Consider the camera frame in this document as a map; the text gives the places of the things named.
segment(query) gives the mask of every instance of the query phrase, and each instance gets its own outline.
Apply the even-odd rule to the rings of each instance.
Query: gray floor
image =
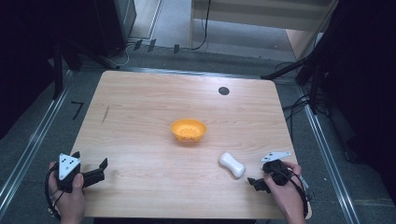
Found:
[[[161,0],[134,0],[136,20],[131,38],[150,39],[161,9]]]
[[[196,48],[205,39],[205,21],[194,20],[192,46],[189,46],[190,22],[190,1],[163,0],[152,39],[156,39],[156,45],[161,47]],[[295,61],[294,54],[290,53],[290,43],[282,41],[287,38],[284,29],[208,21],[206,33],[206,42],[199,49],[203,52]]]
[[[164,0],[163,7],[166,8],[166,3],[173,4],[173,2],[176,1]],[[177,70],[179,72],[184,71],[186,74],[189,73],[188,71],[192,71],[210,76],[225,76],[224,74],[228,74],[226,75],[227,77],[260,78],[260,75],[273,73],[276,66],[280,63],[293,60],[290,44],[286,36],[281,34],[281,30],[274,30],[277,36],[274,40],[272,37],[268,37],[271,35],[263,35],[265,38],[262,38],[261,48],[266,53],[262,57],[253,56],[253,54],[238,55],[238,52],[244,52],[243,50],[240,51],[240,46],[236,46],[238,49],[233,50],[233,52],[226,51],[228,46],[233,43],[239,43],[226,37],[218,41],[220,44],[227,43],[227,45],[223,46],[224,49],[222,51],[182,50],[174,54],[171,47],[176,44],[175,42],[181,44],[185,37],[180,37],[174,32],[169,35],[165,33],[160,35],[160,30],[162,29],[160,21],[163,20],[159,18],[159,23],[157,23],[156,31],[153,34],[157,38],[157,47],[151,52],[148,51],[149,47],[145,45],[137,50],[129,48],[130,60],[121,66],[120,69],[135,70],[139,68],[140,71],[144,72],[165,73]],[[210,34],[222,35],[221,32],[220,34],[215,34],[214,30]],[[168,46],[161,42],[165,39],[169,40],[177,37],[180,38],[179,41],[177,39],[172,40]],[[213,45],[212,40],[208,40],[210,40],[208,45]],[[272,41],[276,41],[277,46],[283,46],[282,50],[273,49],[271,47],[274,45]],[[2,215],[1,223],[57,223],[47,212],[46,208],[43,195],[45,173],[48,170],[49,161],[55,161],[61,152],[67,154],[71,151],[96,85],[101,74],[105,71],[100,65],[87,57],[81,56],[81,59],[83,60],[83,68],[79,72],[72,72],[70,76],[72,81],[64,97],[64,102],[37,149],[37,153],[33,156],[32,163],[28,166],[29,169],[21,180],[15,195],[13,195],[7,205],[7,210],[5,210],[3,215],[0,214]],[[127,57],[126,54],[121,53],[118,57],[111,60],[116,63],[125,63]],[[283,106],[294,104],[301,95],[299,87],[293,82],[295,76],[296,72],[294,71],[275,80]],[[14,167],[16,167],[22,152],[29,141],[32,140],[32,133],[50,107],[52,93],[53,86],[51,85],[21,116],[8,135],[0,141],[0,155],[3,163],[3,169],[0,170],[0,183],[2,186],[6,183]],[[71,102],[84,103],[76,119],[73,119],[73,117],[78,111],[78,106]],[[367,165],[352,164],[346,161],[343,146],[329,119],[320,114],[318,119],[361,223],[396,223],[395,206],[391,202],[378,174]],[[317,139],[304,111],[293,117],[293,146],[297,159],[303,166],[304,178],[317,196],[311,203],[313,216],[308,220],[308,223],[347,223],[319,150]],[[92,223],[92,219],[86,218],[85,223]],[[285,223],[285,221],[258,220],[258,223]]]

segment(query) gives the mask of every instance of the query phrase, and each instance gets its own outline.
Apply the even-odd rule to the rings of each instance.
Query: wire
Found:
[[[276,69],[277,69],[280,65],[285,64],[285,63],[293,63],[293,62],[283,62],[283,63],[279,63],[279,64],[277,64],[277,65],[275,66],[274,71],[277,72]]]
[[[61,216],[59,215],[58,211],[55,209],[54,205],[52,204],[52,201],[50,199],[50,190],[49,190],[49,181],[50,181],[50,174],[54,172],[55,170],[58,170],[58,162],[55,163],[54,166],[52,166],[49,171],[47,172],[46,175],[46,181],[44,182],[44,194],[46,195],[47,199],[47,204],[49,205],[49,210],[50,212],[58,219],[61,220]]]
[[[195,49],[191,49],[191,50],[197,50],[197,49],[200,49],[201,48],[201,46],[206,42],[206,37],[207,37],[207,19],[209,18],[209,9],[210,9],[210,3],[211,3],[211,0],[209,0],[209,3],[207,4],[207,12],[206,12],[206,22],[205,22],[205,38],[204,38],[204,41],[202,42],[202,44],[198,47],[198,48],[195,48]]]
[[[55,207],[56,206],[56,203],[61,199],[61,197],[64,195],[64,190],[62,190],[62,193],[61,193],[61,195],[59,196],[59,198],[55,201],[55,203],[53,204],[53,206]]]
[[[295,175],[297,177],[298,180],[300,180],[300,184],[303,187],[303,192],[305,192],[305,188],[304,188],[304,184],[303,181],[301,180],[300,176],[295,174],[292,170],[289,170],[293,175]]]
[[[111,61],[110,59],[108,59],[108,58],[106,58],[106,59],[107,59],[109,62],[111,62],[111,63],[113,63],[114,65],[116,65],[116,66],[124,66],[125,64],[127,64],[127,63],[129,62],[128,49],[129,49],[130,47],[132,47],[132,46],[134,46],[134,44],[128,46],[128,47],[125,49],[125,54],[126,54],[126,56],[127,56],[127,60],[126,60],[125,63],[114,63],[114,62]]]
[[[291,141],[293,141],[293,109],[294,109],[295,106],[297,106],[298,102],[299,102],[300,100],[302,100],[303,98],[305,98],[307,95],[308,95],[308,94],[306,94],[306,95],[304,95],[304,96],[298,98],[298,100],[297,100],[297,101],[294,103],[294,105],[291,107],[291,112],[290,112],[290,115],[288,116],[288,118],[290,118],[290,138],[291,138]]]
[[[285,120],[286,121],[288,119],[290,120],[290,139],[291,139],[291,141],[293,141],[293,115],[301,112],[303,110],[303,108],[305,108],[306,105],[314,104],[314,107],[316,109],[318,109],[319,105],[323,105],[326,103],[326,101],[324,101],[323,99],[317,99],[315,102],[312,102],[310,99],[301,101],[303,98],[305,98],[307,96],[309,96],[309,93],[300,97],[293,105],[288,105],[288,106],[282,107],[283,111],[290,110],[290,114],[285,118]],[[322,114],[327,114],[324,111],[321,111],[321,110],[318,110],[318,111]]]
[[[299,68],[301,65],[303,65],[304,67],[312,68],[311,66],[308,66],[308,65],[304,64],[305,62],[309,62],[309,60],[311,58],[311,54],[309,54],[308,56],[300,59],[299,61],[297,61],[295,63],[292,63],[291,65],[289,65],[287,67],[284,67],[281,70],[276,71],[276,72],[274,72],[274,73],[272,73],[270,75],[261,76],[261,79],[273,80],[274,78],[281,77],[284,74]]]
[[[204,10],[201,9],[201,18],[203,18],[203,17],[204,17]],[[204,19],[201,19],[201,27],[202,27],[202,31],[206,32],[206,29],[204,27]],[[208,48],[209,48],[209,44],[206,42],[206,49],[205,50],[207,50]]]

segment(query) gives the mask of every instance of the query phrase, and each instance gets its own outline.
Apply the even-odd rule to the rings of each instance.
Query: orange bowl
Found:
[[[206,126],[198,119],[178,119],[171,125],[177,141],[199,142],[206,132]]]

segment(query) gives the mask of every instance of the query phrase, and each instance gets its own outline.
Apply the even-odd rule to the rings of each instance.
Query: floor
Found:
[[[188,47],[190,17],[173,10],[187,6],[188,1],[163,0],[151,36],[146,32],[146,45],[129,48],[128,56],[123,52],[110,60],[123,64],[120,69],[127,71],[239,78],[260,78],[281,68],[284,62],[295,61],[284,30],[213,21],[208,23],[208,37],[201,49],[174,53],[175,44]],[[194,21],[194,46],[201,44],[203,22]],[[131,47],[140,38],[143,37],[132,40]],[[156,39],[153,51],[149,51],[150,39]],[[105,71],[89,58],[81,58],[82,69],[65,76],[63,97],[52,101],[53,86],[49,86],[0,141],[4,162],[0,171],[1,223],[58,223],[46,210],[42,194],[44,175],[49,161],[73,147]],[[274,80],[282,106],[293,105],[309,88],[294,84],[296,74],[293,71]],[[81,110],[73,102],[83,103]],[[285,111],[285,117],[288,115],[289,111]],[[48,123],[40,123],[44,117],[49,118]],[[316,195],[308,223],[396,223],[396,208],[378,174],[365,164],[346,161],[343,145],[326,115],[313,116],[308,108],[302,107],[293,116],[292,127],[289,120],[288,125],[304,178]],[[333,161],[335,166],[329,166],[328,161]],[[346,205],[347,201],[351,201],[352,207]],[[86,218],[84,223],[92,223],[92,219]],[[257,223],[285,221],[257,220]]]
[[[131,38],[150,39],[161,10],[162,0],[134,0],[136,20]]]

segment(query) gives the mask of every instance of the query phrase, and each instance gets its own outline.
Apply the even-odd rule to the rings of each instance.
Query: white toy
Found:
[[[221,165],[227,167],[236,178],[241,177],[246,170],[245,165],[236,161],[229,152],[224,152],[221,155],[219,162]]]

